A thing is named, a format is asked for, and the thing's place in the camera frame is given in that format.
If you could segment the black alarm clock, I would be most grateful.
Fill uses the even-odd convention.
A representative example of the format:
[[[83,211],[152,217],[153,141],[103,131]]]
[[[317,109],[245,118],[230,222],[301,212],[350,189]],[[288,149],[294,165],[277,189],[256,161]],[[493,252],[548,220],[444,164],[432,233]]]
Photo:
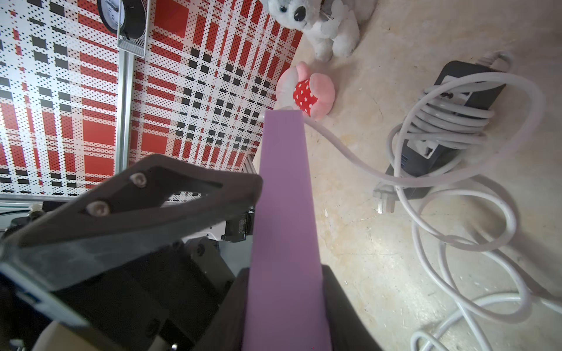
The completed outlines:
[[[97,0],[100,18],[109,32],[139,39],[146,29],[146,6],[141,0]]]

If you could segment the pink strawberry plush toy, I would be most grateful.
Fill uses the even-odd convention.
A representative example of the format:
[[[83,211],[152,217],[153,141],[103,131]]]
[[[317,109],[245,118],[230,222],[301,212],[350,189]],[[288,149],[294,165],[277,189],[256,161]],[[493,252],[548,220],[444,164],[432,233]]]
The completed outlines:
[[[321,121],[334,106],[336,90],[329,76],[313,73],[306,63],[300,62],[280,76],[275,95],[275,110],[300,110],[313,120]]]

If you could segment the purple power strip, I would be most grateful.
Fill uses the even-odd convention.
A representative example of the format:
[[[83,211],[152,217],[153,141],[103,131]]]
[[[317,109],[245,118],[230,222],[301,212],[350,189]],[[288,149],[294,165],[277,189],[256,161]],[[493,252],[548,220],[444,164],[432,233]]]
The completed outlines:
[[[265,114],[243,350],[331,350],[301,111]]]

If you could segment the grey husky plush toy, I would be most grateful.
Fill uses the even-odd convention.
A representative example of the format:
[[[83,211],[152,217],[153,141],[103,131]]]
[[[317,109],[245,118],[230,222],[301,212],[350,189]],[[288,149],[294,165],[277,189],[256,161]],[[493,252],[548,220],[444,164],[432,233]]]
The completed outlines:
[[[370,20],[374,0],[263,0],[263,8],[283,28],[297,30],[312,45],[319,61],[347,58],[360,41],[360,25]]]

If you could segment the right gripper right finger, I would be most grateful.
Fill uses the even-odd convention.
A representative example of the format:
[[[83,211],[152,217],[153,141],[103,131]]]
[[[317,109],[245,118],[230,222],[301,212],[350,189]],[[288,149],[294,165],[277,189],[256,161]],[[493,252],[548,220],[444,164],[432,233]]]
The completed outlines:
[[[323,296],[332,349],[336,351],[382,351],[360,320],[332,269],[322,266]]]

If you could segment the black power strip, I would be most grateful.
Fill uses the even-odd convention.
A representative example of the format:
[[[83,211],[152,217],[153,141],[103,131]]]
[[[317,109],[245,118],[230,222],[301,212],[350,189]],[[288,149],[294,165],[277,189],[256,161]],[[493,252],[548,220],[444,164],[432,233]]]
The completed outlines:
[[[504,86],[476,92],[446,92],[424,106],[409,127],[409,133],[482,136],[493,117],[492,104]],[[406,140],[401,154],[402,170],[414,177],[437,171],[460,156],[471,144],[453,140]]]

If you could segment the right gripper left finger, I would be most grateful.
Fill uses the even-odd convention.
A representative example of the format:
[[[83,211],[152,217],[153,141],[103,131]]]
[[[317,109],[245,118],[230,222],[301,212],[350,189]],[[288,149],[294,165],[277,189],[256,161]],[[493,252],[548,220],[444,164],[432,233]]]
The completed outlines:
[[[242,269],[239,272],[225,300],[193,350],[242,349],[249,276],[250,269]]]

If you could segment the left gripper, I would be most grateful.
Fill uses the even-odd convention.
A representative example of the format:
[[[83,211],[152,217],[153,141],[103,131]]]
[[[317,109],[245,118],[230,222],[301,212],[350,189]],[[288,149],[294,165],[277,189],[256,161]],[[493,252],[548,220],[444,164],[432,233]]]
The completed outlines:
[[[199,233],[254,206],[256,174],[153,154],[1,243],[36,310],[104,350],[193,350],[234,276]]]

